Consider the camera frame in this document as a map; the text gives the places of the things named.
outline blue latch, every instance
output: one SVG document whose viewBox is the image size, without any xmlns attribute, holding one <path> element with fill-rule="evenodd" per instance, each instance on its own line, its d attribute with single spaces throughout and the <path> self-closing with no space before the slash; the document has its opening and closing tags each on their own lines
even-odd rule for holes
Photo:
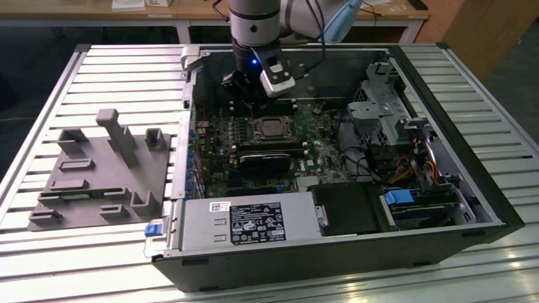
<svg viewBox="0 0 539 303">
<path fill-rule="evenodd" d="M 407 189 L 388 191 L 384 198 L 388 205 L 415 202 L 412 193 Z"/>
<path fill-rule="evenodd" d="M 146 237 L 156 237 L 157 235 L 162 235 L 162 224 L 148 224 L 145 225 L 144 235 Z"/>
</svg>

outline barcode sticker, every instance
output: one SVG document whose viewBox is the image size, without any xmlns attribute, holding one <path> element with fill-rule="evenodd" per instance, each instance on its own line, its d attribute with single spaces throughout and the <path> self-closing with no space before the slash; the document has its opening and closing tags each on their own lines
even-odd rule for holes
<svg viewBox="0 0 539 303">
<path fill-rule="evenodd" d="M 210 202 L 209 203 L 209 211 L 228 211 L 229 210 L 229 202 Z"/>
</svg>

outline metal bracket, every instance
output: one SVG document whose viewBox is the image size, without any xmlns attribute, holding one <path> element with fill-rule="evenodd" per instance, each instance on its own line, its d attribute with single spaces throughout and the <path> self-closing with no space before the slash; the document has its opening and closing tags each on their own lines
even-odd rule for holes
<svg viewBox="0 0 539 303">
<path fill-rule="evenodd" d="M 184 70 L 192 71 L 196 67 L 198 67 L 202 64 L 202 57 L 208 55 L 208 52 L 200 53 L 198 45 L 185 46 L 181 49 L 181 55 L 178 57 Z"/>
</svg>

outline motherboard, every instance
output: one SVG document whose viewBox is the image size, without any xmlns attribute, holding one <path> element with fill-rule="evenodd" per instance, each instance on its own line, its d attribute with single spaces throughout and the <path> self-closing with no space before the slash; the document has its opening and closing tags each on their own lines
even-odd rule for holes
<svg viewBox="0 0 539 303">
<path fill-rule="evenodd" d="M 335 139 L 337 110 L 321 100 L 289 100 L 285 114 L 237 117 L 228 107 L 209 119 L 202 111 L 197 132 L 206 198 L 293 193 L 348 182 Z"/>
</svg>

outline floor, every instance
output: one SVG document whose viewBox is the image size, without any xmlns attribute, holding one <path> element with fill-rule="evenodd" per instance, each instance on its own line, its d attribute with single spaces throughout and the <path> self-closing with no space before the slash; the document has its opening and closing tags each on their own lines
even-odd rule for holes
<svg viewBox="0 0 539 303">
<path fill-rule="evenodd" d="M 193 41 L 196 43 L 214 35 L 214 29 L 194 31 L 192 36 L 198 37 L 198 41 Z M 12 99 L 8 87 L 17 96 L 14 104 L 0 110 L 0 178 L 8 170 L 74 46 L 81 43 L 177 43 L 174 39 L 173 28 L 108 28 L 105 34 L 100 28 L 66 28 L 61 39 L 48 28 L 0 28 L 0 109 Z M 485 82 L 487 88 L 536 141 L 537 50 L 539 22 L 535 22 Z"/>
</svg>

